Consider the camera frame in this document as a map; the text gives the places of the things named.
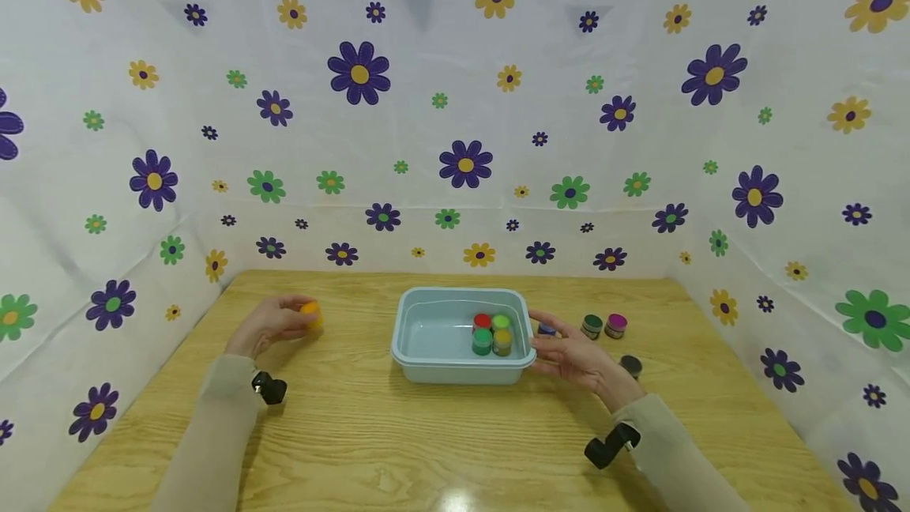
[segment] green flower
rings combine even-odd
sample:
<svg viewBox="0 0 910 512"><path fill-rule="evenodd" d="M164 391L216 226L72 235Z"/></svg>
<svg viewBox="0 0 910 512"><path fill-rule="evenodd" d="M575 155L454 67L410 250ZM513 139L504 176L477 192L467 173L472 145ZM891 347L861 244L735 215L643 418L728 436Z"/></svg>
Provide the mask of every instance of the green flower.
<svg viewBox="0 0 910 512"><path fill-rule="evenodd" d="M107 229L107 220L104 219L103 215L92 214L90 217L85 218L85 229L89 233L101 233Z"/></svg>
<svg viewBox="0 0 910 512"><path fill-rule="evenodd" d="M0 342L9 337L18 340L22 331L35 325L32 316L38 312L37 304L28 303L28 295L4 295L0 299Z"/></svg>
<svg viewBox="0 0 910 512"><path fill-rule="evenodd" d="M571 176L565 176L562 178L562 184L553 184L552 190L550 200L556 202L559 210L567 206L570 210L574 210L578 207L579 202L588 200L588 195L585 193L591 190L591 184L585 184L585 179L580 176L576 176L574 180Z"/></svg>
<svg viewBox="0 0 910 512"><path fill-rule="evenodd" d="M711 239L708 240L708 243L711 243L711 250L714 252L714 256L721 256L727 254L727 248L730 247L730 244L727 243L726 233L720 230L714 230L711 232Z"/></svg>
<svg viewBox="0 0 910 512"><path fill-rule="evenodd" d="M85 123L85 129L101 130L104 128L104 119L101 118L101 113L97 111L85 112L82 122Z"/></svg>
<svg viewBox="0 0 910 512"><path fill-rule="evenodd" d="M165 265L176 265L176 262L183 259L183 250L186 249L179 237L169 235L167 239L161 242L161 259L165 260Z"/></svg>
<svg viewBox="0 0 910 512"><path fill-rule="evenodd" d="M648 177L647 172L633 172L631 177L626 179L626 185L622 191L629 197L641 196L641 193L648 189L648 184L650 183L651 177Z"/></svg>
<svg viewBox="0 0 910 512"><path fill-rule="evenodd" d="M443 230L454 230L455 226L461 223L459 218L461 218L460 213L443 208L436 214L436 225Z"/></svg>
<svg viewBox="0 0 910 512"><path fill-rule="evenodd" d="M904 349L901 338L910 339L910 325L903 321L910 318L910 307L905 304L888 307L888 296L878 289L870 292L868 298L851 289L846 297L850 303L834 305L838 313L849 316L844 322L845 331L863 333L863 342L870 348L884 345L892 352Z"/></svg>
<svg viewBox="0 0 910 512"><path fill-rule="evenodd" d="M319 190L325 190L326 194L341 194L344 189L344 177L335 171L322 171L322 175L316 177L316 182L319 183Z"/></svg>
<svg viewBox="0 0 910 512"><path fill-rule="evenodd" d="M263 203L269 203L270 201L277 203L288 195L281 188L284 183L281 182L280 178L275 178L271 171L265 171L264 175L260 171L253 171L253 175L246 179L246 183L251 186L250 194L258 196Z"/></svg>
<svg viewBox="0 0 910 512"><path fill-rule="evenodd" d="M227 73L227 82L235 89L242 89L246 87L246 76L241 74L240 70L230 70Z"/></svg>

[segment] fabric backdrop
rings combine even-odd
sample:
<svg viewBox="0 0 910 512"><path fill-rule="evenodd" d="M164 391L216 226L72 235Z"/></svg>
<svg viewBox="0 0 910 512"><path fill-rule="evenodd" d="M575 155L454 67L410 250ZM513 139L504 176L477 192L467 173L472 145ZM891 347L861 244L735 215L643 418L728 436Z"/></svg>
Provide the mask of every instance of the fabric backdrop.
<svg viewBox="0 0 910 512"><path fill-rule="evenodd" d="M275 268L674 277L910 510L909 3L2 0L2 507Z"/></svg>

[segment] person's right hand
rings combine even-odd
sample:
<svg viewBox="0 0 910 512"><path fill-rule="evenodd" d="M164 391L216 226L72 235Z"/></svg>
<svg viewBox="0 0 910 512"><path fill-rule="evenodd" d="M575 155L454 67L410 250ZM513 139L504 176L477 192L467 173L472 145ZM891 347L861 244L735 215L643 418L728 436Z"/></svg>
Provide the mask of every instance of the person's right hand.
<svg viewBox="0 0 910 512"><path fill-rule="evenodd" d="M591 390L610 412L616 412L645 396L645 391L633 376L587 338L581 329L569 326L549 313L528 311L528 314L562 336L532 339L532 346L537 349L534 370L557 375Z"/></svg>

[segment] person's left hand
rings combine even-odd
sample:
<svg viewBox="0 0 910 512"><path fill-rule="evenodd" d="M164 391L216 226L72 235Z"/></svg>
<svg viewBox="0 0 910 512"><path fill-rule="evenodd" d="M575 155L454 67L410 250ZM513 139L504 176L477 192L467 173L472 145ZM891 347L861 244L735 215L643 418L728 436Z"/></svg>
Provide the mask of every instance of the person's left hand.
<svg viewBox="0 0 910 512"><path fill-rule="evenodd" d="M305 337L316 314L302 314L300 307L316 299L302 295L282 295L263 299L241 322L227 341L225 354L256 359L277 340Z"/></svg>

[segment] table surface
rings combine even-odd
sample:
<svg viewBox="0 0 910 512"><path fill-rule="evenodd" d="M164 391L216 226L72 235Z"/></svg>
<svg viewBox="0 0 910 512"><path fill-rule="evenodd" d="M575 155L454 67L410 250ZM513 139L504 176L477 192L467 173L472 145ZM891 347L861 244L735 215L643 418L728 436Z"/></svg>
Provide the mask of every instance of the table surface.
<svg viewBox="0 0 910 512"><path fill-rule="evenodd" d="M119 419L53 511L147 510L209 363L263 297L318 298L325 332L277 344L259 367L290 385L247 447L239 510L659 510L629 454L583 456L608 412L574 386L526 371L515 386L412 384L389 356L397 300L412 286L504 287L578 322L624 314L611 355L638 356L705 456L753 510L850 510L771 401L670 280L247 271L212 305ZM508 450L478 440L495 428Z"/></svg>

